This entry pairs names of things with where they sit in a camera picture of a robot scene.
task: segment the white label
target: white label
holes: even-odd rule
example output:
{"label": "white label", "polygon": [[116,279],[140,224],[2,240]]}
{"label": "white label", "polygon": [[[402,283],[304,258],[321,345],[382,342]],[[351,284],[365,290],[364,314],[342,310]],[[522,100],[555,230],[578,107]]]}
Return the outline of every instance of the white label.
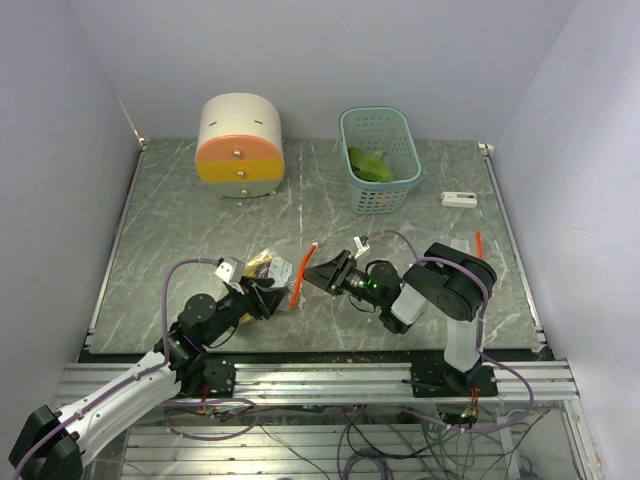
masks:
{"label": "white label", "polygon": [[273,278],[275,280],[275,283],[273,284],[274,287],[284,287],[287,281],[289,281],[292,269],[293,266],[285,259],[274,257],[271,260],[271,265],[269,266],[268,278]]}

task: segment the orange stick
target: orange stick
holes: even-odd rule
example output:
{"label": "orange stick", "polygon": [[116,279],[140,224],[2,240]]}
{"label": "orange stick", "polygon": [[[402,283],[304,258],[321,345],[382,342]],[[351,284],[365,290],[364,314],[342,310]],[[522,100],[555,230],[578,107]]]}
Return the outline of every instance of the orange stick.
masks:
{"label": "orange stick", "polygon": [[295,288],[293,289],[291,302],[289,302],[289,310],[293,310],[293,307],[296,306],[296,302],[298,301],[298,297],[300,296],[300,287],[302,286],[302,276],[304,275],[304,270],[305,268],[307,268],[307,263],[309,263],[309,260],[311,260],[311,255],[313,255],[313,252],[316,250],[317,246],[318,246],[317,242],[313,242],[311,244],[311,248],[302,259],[302,262],[300,262],[300,269],[298,270],[296,285],[295,285]]}
{"label": "orange stick", "polygon": [[480,235],[480,232],[476,232],[476,257],[480,260],[484,258],[484,253],[482,251],[482,235]]}

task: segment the blue plastic basket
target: blue plastic basket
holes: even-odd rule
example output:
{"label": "blue plastic basket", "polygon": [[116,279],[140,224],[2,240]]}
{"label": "blue plastic basket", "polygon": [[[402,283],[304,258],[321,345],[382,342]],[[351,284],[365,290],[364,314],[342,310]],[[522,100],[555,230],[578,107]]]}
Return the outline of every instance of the blue plastic basket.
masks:
{"label": "blue plastic basket", "polygon": [[[391,107],[351,108],[340,115],[342,157],[347,167],[351,207],[357,213],[391,213],[402,207],[423,171],[404,114]],[[388,183],[367,182],[353,173],[347,148],[375,153],[391,169]]]}

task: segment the table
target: table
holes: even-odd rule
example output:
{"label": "table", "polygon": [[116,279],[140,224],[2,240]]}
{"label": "table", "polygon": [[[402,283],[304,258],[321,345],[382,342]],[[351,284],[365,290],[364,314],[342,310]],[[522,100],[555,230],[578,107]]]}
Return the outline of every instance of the table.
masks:
{"label": "table", "polygon": [[[97,305],[92,353],[141,353],[161,335],[160,289],[167,269],[189,257],[249,260],[266,248],[300,261],[311,242],[311,263],[326,261],[352,238],[382,229],[401,230],[424,252],[441,242],[475,253],[482,233],[485,260],[498,274],[487,323],[491,348],[531,348],[539,342],[516,256],[487,166],[473,142],[417,141],[425,169],[403,208],[393,214],[358,215],[350,208],[347,179],[336,140],[284,143],[286,173],[278,194],[219,198],[195,171],[195,139],[150,139],[141,156],[114,255]],[[442,191],[478,194],[478,207],[443,207]],[[398,238],[372,243],[371,258],[391,260],[403,273],[412,256]],[[210,266],[182,267],[170,289],[170,321],[200,292],[223,292]],[[305,284],[301,309],[241,325],[221,350],[242,352],[362,351],[444,348],[445,316],[429,307],[406,335],[384,329],[377,315],[356,311],[343,295]]]}

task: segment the gray marble tabletop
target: gray marble tabletop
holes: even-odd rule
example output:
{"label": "gray marble tabletop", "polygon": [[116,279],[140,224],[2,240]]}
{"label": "gray marble tabletop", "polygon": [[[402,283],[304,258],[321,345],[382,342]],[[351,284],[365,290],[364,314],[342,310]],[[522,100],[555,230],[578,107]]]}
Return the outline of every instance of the gray marble tabletop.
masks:
{"label": "gray marble tabletop", "polygon": [[[233,256],[247,261],[265,249],[297,265],[311,242],[311,264],[326,261],[352,238],[382,229],[401,230],[424,252],[441,242],[475,253],[483,237],[485,260],[498,281],[489,305],[486,345],[535,348],[533,317],[489,173],[477,144],[417,141],[425,175],[402,209],[358,215],[351,210],[344,163],[335,140],[289,140],[286,173],[275,196],[219,198],[195,171],[194,139],[151,139],[143,153],[113,266],[99,304],[91,351],[137,353],[161,335],[160,292],[167,269],[189,257]],[[442,191],[478,194],[478,207],[443,207]],[[391,260],[403,273],[411,252],[393,235],[372,242],[371,258]],[[196,293],[219,298],[221,283],[207,265],[189,265],[173,277],[170,321]],[[406,335],[384,329],[377,315],[358,312],[347,295],[330,295],[304,284],[301,308],[270,320],[243,323],[223,350],[358,351],[444,348],[445,316],[429,307]]]}

